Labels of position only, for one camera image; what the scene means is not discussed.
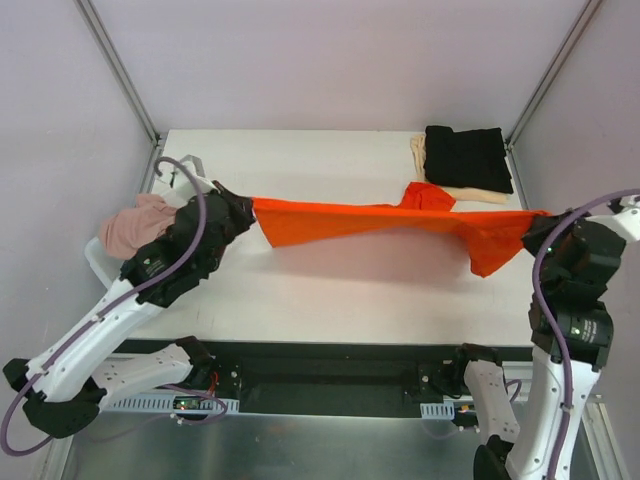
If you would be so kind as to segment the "orange t shirt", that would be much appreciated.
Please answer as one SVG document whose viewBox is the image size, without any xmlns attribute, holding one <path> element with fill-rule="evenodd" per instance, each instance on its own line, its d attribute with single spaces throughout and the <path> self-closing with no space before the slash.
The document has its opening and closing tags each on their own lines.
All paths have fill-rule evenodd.
<svg viewBox="0 0 640 480">
<path fill-rule="evenodd" d="M 253 210 L 271 247 L 288 247 L 350 235 L 414 228 L 451 234 L 465 244 L 471 272 L 486 278 L 523 248 L 522 237 L 544 210 L 455 212 L 456 200 L 442 188 L 407 185 L 397 205 L 313 203 L 255 197 Z"/>
</svg>

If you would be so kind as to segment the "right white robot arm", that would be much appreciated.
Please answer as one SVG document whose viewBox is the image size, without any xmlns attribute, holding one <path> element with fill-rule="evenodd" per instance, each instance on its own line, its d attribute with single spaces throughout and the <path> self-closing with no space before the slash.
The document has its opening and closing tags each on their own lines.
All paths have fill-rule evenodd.
<svg viewBox="0 0 640 480">
<path fill-rule="evenodd" d="M 613 319 L 601 298 L 625 248 L 638 239 L 637 189 L 539 219 L 524 236 L 534 257 L 524 422 L 515 419 L 504 370 L 490 350 L 465 344 L 462 362 L 450 369 L 452 387 L 471 395 L 479 423 L 474 478 L 569 478 L 581 417 L 613 343 Z"/>
</svg>

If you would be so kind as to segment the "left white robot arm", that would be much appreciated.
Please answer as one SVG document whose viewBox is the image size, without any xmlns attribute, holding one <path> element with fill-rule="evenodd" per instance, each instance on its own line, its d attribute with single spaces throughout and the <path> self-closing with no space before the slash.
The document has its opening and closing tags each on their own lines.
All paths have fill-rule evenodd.
<svg viewBox="0 0 640 480">
<path fill-rule="evenodd" d="M 84 429 L 106 407 L 165 385 L 206 389 L 214 360 L 194 336 L 121 365 L 109 356 L 220 266 L 226 248 L 255 223 L 253 201 L 219 182 L 194 195 L 166 232 L 121 267 L 101 301 L 37 357 L 12 359 L 3 374 L 29 423 L 51 438 Z"/>
</svg>

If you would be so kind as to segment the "white plastic basket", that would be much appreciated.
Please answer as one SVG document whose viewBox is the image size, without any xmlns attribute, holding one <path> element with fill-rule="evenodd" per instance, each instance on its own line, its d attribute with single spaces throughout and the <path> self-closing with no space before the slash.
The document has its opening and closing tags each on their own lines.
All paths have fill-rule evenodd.
<svg viewBox="0 0 640 480">
<path fill-rule="evenodd" d="M 178 162 L 195 177 L 202 193 L 208 193 L 214 188 L 207 178 L 202 160 L 194 155 L 186 155 Z M 157 194 L 171 207 L 180 208 L 196 195 L 196 191 L 187 176 L 173 164 L 162 163 L 160 174 L 154 175 L 151 193 Z M 97 237 L 92 238 L 84 248 L 84 255 L 89 266 L 102 285 L 109 289 L 119 277 L 123 263 L 109 256 Z"/>
</svg>

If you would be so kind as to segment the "pink t shirt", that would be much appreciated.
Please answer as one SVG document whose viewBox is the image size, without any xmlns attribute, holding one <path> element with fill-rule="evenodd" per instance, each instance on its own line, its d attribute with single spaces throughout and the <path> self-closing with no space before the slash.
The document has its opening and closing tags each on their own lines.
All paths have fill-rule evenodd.
<svg viewBox="0 0 640 480">
<path fill-rule="evenodd" d="M 160 195 L 139 194 L 134 207 L 102 222 L 98 239 L 110 257 L 129 260 L 175 223 L 176 212 Z"/>
</svg>

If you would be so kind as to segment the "folded black t shirt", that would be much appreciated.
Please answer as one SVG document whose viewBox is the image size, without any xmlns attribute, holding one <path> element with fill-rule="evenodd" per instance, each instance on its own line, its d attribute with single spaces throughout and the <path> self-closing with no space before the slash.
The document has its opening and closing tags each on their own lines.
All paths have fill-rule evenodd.
<svg viewBox="0 0 640 480">
<path fill-rule="evenodd" d="M 425 178 L 453 188 L 475 188 L 511 195 L 512 177 L 499 127 L 454 131 L 429 125 L 425 129 Z"/>
</svg>

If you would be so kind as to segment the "folded beige t shirt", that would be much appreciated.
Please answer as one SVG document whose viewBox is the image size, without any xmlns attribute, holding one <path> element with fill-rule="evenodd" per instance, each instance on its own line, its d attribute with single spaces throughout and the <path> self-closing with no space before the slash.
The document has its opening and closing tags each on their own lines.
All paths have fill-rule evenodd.
<svg viewBox="0 0 640 480">
<path fill-rule="evenodd" d="M 424 163 L 426 160 L 426 135 L 418 134 L 411 137 L 409 145 L 412 152 L 416 179 L 418 182 L 428 183 L 425 175 Z M 477 189 L 472 187 L 446 187 L 441 189 L 452 196 L 456 201 L 473 201 L 488 204 L 505 205 L 510 195 L 506 193 L 493 192 L 489 190 Z"/>
</svg>

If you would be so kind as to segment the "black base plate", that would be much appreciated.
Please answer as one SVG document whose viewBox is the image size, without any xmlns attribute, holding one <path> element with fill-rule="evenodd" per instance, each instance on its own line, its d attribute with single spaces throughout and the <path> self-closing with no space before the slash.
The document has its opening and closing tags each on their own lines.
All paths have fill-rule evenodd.
<svg viewBox="0 0 640 480">
<path fill-rule="evenodd" d="M 423 404 L 468 394 L 471 360 L 501 353 L 474 344 L 177 343 L 206 367 L 200 379 L 215 381 L 216 394 L 241 412 L 281 415 L 417 418 Z"/>
</svg>

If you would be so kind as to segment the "right aluminium frame post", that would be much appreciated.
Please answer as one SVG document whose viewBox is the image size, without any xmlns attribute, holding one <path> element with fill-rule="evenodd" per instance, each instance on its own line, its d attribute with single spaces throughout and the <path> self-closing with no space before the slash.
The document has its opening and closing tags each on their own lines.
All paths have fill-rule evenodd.
<svg viewBox="0 0 640 480">
<path fill-rule="evenodd" d="M 546 67 L 543 75 L 536 84 L 536 87 L 518 116 L 514 126 L 509 131 L 505 140 L 508 151 L 511 151 L 515 147 L 516 142 L 540 107 L 542 101 L 545 99 L 547 93 L 553 86 L 603 4 L 603 0 L 588 0 L 583 3 L 577 17 L 572 22 L 563 40 L 560 42 L 549 65 Z"/>
</svg>

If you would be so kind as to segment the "aluminium frame post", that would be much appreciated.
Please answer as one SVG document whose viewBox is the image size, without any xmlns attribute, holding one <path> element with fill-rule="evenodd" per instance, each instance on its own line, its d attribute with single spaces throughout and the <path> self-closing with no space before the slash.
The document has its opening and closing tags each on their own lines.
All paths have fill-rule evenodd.
<svg viewBox="0 0 640 480">
<path fill-rule="evenodd" d="M 94 4 L 91 0 L 75 0 L 89 32 L 96 42 L 106 64 L 108 65 L 125 100 L 129 104 L 134 117 L 141 126 L 145 136 L 153 146 L 160 144 L 162 135 L 156 128 L 144 102 L 138 93 L 129 72 L 119 55 L 117 48 Z"/>
<path fill-rule="evenodd" d="M 553 86 L 603 4 L 603 0 L 588 0 L 583 3 L 577 17 L 572 22 L 563 40 L 560 42 L 549 65 L 546 67 L 543 75 L 536 84 L 536 87 L 518 116 L 514 126 L 509 131 L 505 140 L 508 151 L 511 151 L 515 147 L 516 142 L 540 107 L 542 101 L 545 99 L 547 93 Z"/>
</svg>

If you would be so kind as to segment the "left aluminium frame post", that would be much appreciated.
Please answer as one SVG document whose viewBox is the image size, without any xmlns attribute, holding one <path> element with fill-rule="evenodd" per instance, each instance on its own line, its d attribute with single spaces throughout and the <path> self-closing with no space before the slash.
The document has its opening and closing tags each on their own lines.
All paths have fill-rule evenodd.
<svg viewBox="0 0 640 480">
<path fill-rule="evenodd" d="M 117 48 L 94 4 L 91 0 L 75 0 L 89 32 L 96 42 L 106 64 L 108 65 L 125 100 L 129 104 L 134 117 L 141 126 L 145 136 L 153 146 L 160 144 L 162 135 L 156 128 L 144 102 L 138 93 L 129 72 L 119 55 Z"/>
</svg>

